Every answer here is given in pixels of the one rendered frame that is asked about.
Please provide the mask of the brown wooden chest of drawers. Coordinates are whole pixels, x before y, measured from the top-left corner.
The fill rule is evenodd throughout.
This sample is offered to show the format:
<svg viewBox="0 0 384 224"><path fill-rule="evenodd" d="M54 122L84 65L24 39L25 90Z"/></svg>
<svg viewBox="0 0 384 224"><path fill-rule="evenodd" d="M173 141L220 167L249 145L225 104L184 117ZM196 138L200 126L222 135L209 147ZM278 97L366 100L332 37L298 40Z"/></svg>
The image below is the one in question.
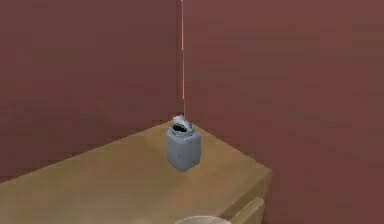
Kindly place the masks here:
<svg viewBox="0 0 384 224"><path fill-rule="evenodd" d="M0 184L0 224L176 224L217 216L261 224L269 168L209 133L184 173L161 124Z"/></svg>

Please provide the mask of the pale round bowl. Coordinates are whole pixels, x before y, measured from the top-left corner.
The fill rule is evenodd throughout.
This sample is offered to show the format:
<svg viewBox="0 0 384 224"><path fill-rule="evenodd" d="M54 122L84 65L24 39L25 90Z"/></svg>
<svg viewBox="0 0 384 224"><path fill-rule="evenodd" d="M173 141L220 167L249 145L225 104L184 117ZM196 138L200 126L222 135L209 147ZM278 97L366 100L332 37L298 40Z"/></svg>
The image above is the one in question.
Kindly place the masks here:
<svg viewBox="0 0 384 224"><path fill-rule="evenodd" d="M231 224L231 222L216 216L189 216L176 221L175 224Z"/></svg>

